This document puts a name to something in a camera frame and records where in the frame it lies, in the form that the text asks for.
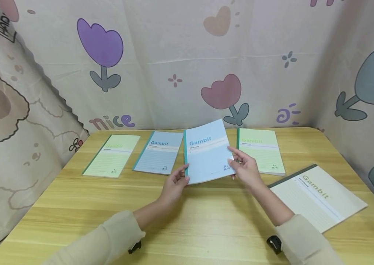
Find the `beige sleeve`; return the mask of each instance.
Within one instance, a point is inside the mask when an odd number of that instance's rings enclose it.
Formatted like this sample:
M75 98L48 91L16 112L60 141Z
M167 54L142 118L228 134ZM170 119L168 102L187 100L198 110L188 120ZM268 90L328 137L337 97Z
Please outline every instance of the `beige sleeve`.
M132 212L118 212L98 228L55 253L44 265L108 264L145 236Z
M302 215L293 216L276 231L292 265L343 264L327 239Z

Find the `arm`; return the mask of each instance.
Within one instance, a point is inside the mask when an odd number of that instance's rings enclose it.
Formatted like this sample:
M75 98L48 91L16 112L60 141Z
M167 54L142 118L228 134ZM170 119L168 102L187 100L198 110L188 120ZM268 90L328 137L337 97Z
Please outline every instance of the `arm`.
M280 226L293 217L294 212L265 184L250 187L249 191L262 206L274 226Z
M98 228L55 253L44 265L108 264L125 254L145 236L143 229L175 206L189 182L189 178L184 176L187 166L179 167L166 179L156 201L134 212L118 212Z
M276 227L282 251L293 265L343 264L327 239L303 216L295 215L262 181L256 160L242 151L229 147L234 159L229 164L262 206Z
M282 250L291 264L342 264L327 239L306 218L295 215L266 185L249 190L276 227Z

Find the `wood grain surface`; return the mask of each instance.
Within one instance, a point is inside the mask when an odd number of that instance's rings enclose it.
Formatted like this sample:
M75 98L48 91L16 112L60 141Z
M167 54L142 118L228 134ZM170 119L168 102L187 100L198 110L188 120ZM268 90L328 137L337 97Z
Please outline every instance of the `wood grain surface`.
M324 235L346 264L374 264L374 195L329 140L312 128L273 128L286 174L318 164L368 203ZM92 134L0 246L0 265L41 264L60 248L92 231L115 212L135 210L158 198L165 176L132 167L152 131ZM140 135L118 179L81 176L110 134ZM227 129L232 146L237 131ZM183 164L183 147L175 167ZM280 179L262 175L265 183ZM266 245L274 234L265 213L230 177L188 186L176 209L146 230L142 249L115 264L288 264Z

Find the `notebook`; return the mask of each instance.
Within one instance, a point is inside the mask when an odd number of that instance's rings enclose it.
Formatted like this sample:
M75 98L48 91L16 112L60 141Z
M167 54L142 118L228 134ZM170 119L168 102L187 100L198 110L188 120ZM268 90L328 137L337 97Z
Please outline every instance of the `notebook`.
M183 133L153 131L133 170L169 175L183 136Z
M233 159L222 119L184 130L186 176L196 184L234 174L227 160Z
M138 135L110 135L82 175L119 178L139 139Z
M268 186L295 214L319 232L368 206L318 165L312 165Z
M256 159L260 173L286 174L275 131L238 128L237 148Z

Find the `hand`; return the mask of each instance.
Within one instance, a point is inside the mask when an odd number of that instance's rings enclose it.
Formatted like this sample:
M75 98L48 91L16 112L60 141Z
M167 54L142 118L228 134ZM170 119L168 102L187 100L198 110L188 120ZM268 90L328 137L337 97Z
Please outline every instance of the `hand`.
M256 160L253 157L231 146L228 146L228 150L234 153L234 160L228 159L228 164L235 170L235 175L232 175L233 179L237 175L247 188L259 185L265 186L259 173Z
M181 197L182 190L187 186L190 181L189 176L185 176L185 168L189 164L185 164L177 168L168 178L165 180L163 185L162 193L158 198L158 201L167 207L167 210L171 210L176 202Z

